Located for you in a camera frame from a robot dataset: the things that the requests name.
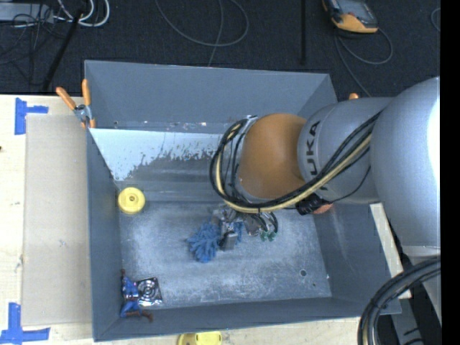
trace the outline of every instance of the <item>yellow object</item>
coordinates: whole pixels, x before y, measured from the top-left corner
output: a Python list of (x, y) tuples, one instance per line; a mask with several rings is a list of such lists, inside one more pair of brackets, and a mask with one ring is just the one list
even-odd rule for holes
[(144, 193), (137, 188), (125, 188), (118, 196), (118, 206), (124, 213), (129, 215), (136, 214), (145, 206)]
[(178, 345), (221, 345), (222, 335), (219, 331), (184, 333), (180, 335)]

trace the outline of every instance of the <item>white cable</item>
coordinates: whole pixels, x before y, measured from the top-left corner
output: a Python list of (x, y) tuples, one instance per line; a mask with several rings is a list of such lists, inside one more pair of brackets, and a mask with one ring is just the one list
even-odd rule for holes
[[(78, 20), (78, 23), (79, 25), (82, 25), (84, 27), (100, 27), (101, 25), (105, 24), (108, 20), (109, 20), (109, 17), (110, 17), (110, 3), (109, 3), (109, 0), (104, 0), (104, 3), (106, 5), (106, 16), (100, 21), (100, 22), (97, 22), (97, 23), (86, 23), (84, 22), (85, 20), (87, 20), (89, 17), (91, 17), (91, 15), (94, 13), (94, 2), (93, 0), (89, 0), (90, 3), (91, 3), (91, 10), (90, 12), (80, 18)], [(65, 20), (67, 22), (72, 22), (73, 21), (73, 16), (71, 13), (69, 13), (69, 11), (65, 8), (62, 0), (57, 0), (57, 2), (59, 3), (60, 7), (62, 8), (62, 10), (67, 14), (67, 16), (70, 18), (70, 19), (66, 19), (66, 18), (62, 18), (62, 17), (55, 17), (56, 19), (59, 19), (59, 20)]]

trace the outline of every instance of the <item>blue tape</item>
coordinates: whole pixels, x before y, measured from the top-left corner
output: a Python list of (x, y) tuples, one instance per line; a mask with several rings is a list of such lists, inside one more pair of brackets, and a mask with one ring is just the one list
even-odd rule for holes
[(22, 345), (23, 341), (44, 341), (50, 336), (50, 327), (36, 331), (23, 331), (21, 327), (21, 306), (8, 305), (8, 329), (2, 330), (0, 344)]
[(25, 134), (26, 132), (26, 115), (28, 113), (47, 114), (47, 106), (30, 106), (27, 107), (27, 102), (16, 97), (16, 113), (14, 122), (14, 134)]

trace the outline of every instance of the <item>blue object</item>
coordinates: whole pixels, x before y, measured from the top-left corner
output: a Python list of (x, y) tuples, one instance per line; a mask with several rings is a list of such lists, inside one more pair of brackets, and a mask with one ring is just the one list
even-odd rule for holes
[(50, 327), (36, 331), (23, 331), (21, 327), (21, 306), (10, 303), (8, 307), (8, 329), (2, 330), (0, 344), (21, 345), (23, 341), (48, 340)]
[(192, 237), (187, 239), (187, 243), (195, 258), (199, 262), (207, 263), (216, 256), (220, 237), (221, 232), (217, 225), (205, 223)]
[(243, 226), (244, 226), (244, 223), (241, 222), (241, 221), (238, 221), (238, 222), (233, 222), (231, 224), (232, 224), (233, 230), (238, 234), (238, 239), (236, 240), (236, 242), (241, 243), (242, 239), (243, 239)]
[(121, 307), (120, 317), (126, 318), (128, 312), (138, 311), (142, 314), (139, 307), (139, 290), (135, 282), (132, 282), (126, 275), (121, 279), (121, 294), (125, 299), (123, 307)]
[(27, 107), (27, 102), (16, 97), (16, 113), (14, 122), (14, 134), (25, 134), (26, 132), (26, 115), (28, 113), (47, 114), (47, 106)]

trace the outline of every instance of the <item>cable on floor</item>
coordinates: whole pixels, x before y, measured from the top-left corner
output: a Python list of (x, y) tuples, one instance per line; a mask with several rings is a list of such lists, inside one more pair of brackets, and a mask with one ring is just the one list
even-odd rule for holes
[(219, 42), (220, 40), (220, 36), (221, 36), (221, 31), (222, 31), (222, 28), (223, 28), (223, 25), (224, 25), (224, 7), (221, 3), (221, 0), (218, 0), (219, 2), (219, 6), (220, 6), (220, 10), (221, 10), (221, 24), (220, 24), (220, 28), (219, 28), (219, 33), (218, 33), (218, 37), (217, 37), (217, 40), (215, 42), (204, 42), (204, 41), (201, 41), (201, 40), (197, 40), (185, 33), (183, 33), (182, 31), (180, 31), (166, 16), (166, 14), (164, 13), (164, 11), (161, 9), (160, 7), (160, 3), (158, 2), (158, 0), (155, 0), (155, 4), (157, 5), (157, 8), (158, 8), (158, 11), (160, 12), (162, 18), (171, 26), (171, 28), (173, 30), (175, 30), (179, 35), (181, 35), (182, 37), (186, 38), (187, 40), (191, 41), (191, 42), (194, 42), (196, 44), (199, 44), (199, 45), (203, 45), (203, 46), (208, 46), (208, 47), (213, 47), (214, 50), (213, 50), (213, 54), (211, 56), (211, 59), (209, 60), (209, 63), (208, 63), (208, 66), (211, 64), (211, 61), (213, 59), (213, 56), (214, 56), (214, 53), (215, 53), (215, 50), (217, 47), (228, 47), (228, 46), (232, 46), (232, 45), (235, 45), (237, 44), (238, 42), (241, 42), (247, 35), (247, 32), (249, 31), (249, 18), (247, 16), (247, 13), (245, 12), (244, 8), (235, 0), (228, 0), (230, 1), (231, 3), (233, 3), (241, 12), (242, 14), (244, 15), (244, 19), (246, 21), (246, 26), (245, 26), (245, 29), (244, 29), (244, 32), (242, 33), (242, 35), (237, 38), (236, 40), (234, 41), (231, 41), (231, 42)]

